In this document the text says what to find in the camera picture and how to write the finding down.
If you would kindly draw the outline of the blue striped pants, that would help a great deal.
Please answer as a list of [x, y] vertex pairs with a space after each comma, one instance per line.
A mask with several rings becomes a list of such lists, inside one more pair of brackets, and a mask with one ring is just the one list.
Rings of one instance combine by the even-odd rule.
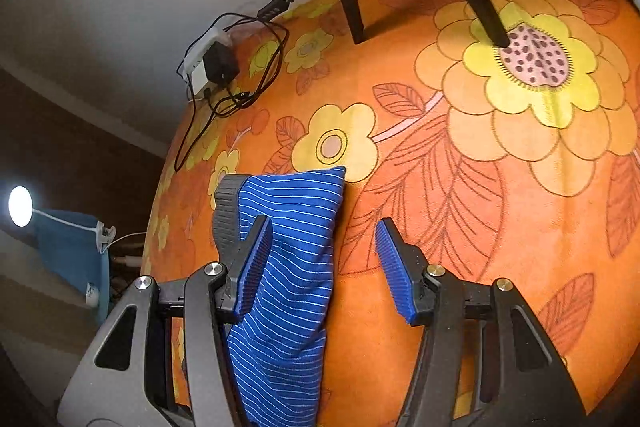
[[221, 258], [272, 223], [272, 244], [250, 312], [228, 345], [248, 420], [256, 426], [316, 422], [333, 289], [333, 233], [343, 202], [342, 166], [293, 174], [228, 174], [215, 190], [213, 238]]

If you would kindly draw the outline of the black power adapter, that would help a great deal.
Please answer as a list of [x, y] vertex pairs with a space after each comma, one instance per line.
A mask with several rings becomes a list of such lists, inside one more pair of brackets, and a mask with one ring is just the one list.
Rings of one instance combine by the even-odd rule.
[[215, 41], [203, 55], [205, 75], [220, 89], [230, 86], [240, 73], [240, 65], [230, 46]]

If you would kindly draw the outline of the orange floral bedsheet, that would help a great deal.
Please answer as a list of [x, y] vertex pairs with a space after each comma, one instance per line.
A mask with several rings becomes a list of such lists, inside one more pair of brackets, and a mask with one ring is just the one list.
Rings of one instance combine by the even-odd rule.
[[321, 395], [313, 426], [390, 426], [421, 340], [396, 311], [375, 251], [393, 219], [462, 280], [511, 280], [587, 409], [639, 343], [639, 14], [628, 0], [491, 0], [494, 48], [464, 0], [338, 0], [282, 17], [290, 38], [241, 28], [234, 92], [279, 75], [250, 108], [191, 105], [169, 149], [142, 269], [187, 277], [217, 251], [228, 174], [342, 166]]

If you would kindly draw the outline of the blue cloth with lamp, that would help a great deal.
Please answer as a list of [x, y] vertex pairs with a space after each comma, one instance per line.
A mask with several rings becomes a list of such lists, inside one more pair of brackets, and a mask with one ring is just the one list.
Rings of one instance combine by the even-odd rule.
[[35, 233], [44, 266], [79, 291], [103, 323], [111, 298], [108, 247], [116, 229], [85, 213], [38, 209], [21, 185], [12, 188], [8, 210], [14, 225]]

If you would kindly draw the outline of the white power strip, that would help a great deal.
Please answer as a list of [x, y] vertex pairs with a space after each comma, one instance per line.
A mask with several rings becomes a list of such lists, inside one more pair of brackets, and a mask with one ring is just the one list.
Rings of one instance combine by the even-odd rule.
[[190, 83], [195, 93], [201, 93], [210, 83], [205, 75], [203, 55], [215, 41], [230, 46], [232, 49], [230, 36], [217, 27], [212, 27], [190, 46], [186, 51], [186, 56], [183, 57], [181, 66], [178, 67], [179, 75]]

